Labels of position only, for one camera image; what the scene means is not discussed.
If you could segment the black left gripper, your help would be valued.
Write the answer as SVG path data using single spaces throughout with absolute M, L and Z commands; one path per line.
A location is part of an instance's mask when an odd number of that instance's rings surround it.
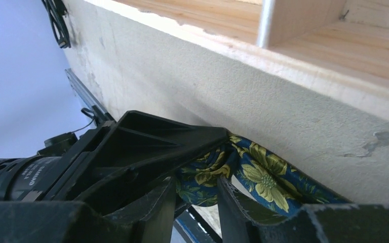
M 147 194 L 174 171 L 227 141 L 220 127 L 140 111 L 87 130 L 36 185 L 37 201 L 83 201 L 107 215 Z

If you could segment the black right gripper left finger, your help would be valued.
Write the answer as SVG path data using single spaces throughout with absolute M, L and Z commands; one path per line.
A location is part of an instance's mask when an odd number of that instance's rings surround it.
M 0 242 L 170 242 L 175 179 L 101 216 L 80 201 L 0 201 Z

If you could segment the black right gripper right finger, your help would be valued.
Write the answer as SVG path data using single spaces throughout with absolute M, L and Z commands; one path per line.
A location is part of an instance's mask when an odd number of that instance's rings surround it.
M 389 204 L 304 205 L 278 215 L 218 180 L 223 242 L 389 242 Z

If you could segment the blue floral tie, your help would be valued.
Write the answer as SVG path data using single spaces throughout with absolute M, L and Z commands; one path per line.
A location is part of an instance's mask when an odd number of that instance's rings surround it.
M 305 204 L 349 202 L 265 147 L 235 134 L 179 168 L 176 192 L 186 203 L 214 206 L 220 177 L 235 177 L 258 203 L 287 217 Z

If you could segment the wooden compartment tray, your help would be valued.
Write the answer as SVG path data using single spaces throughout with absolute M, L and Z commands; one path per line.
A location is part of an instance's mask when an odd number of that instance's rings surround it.
M 93 1 L 389 121 L 389 1 Z

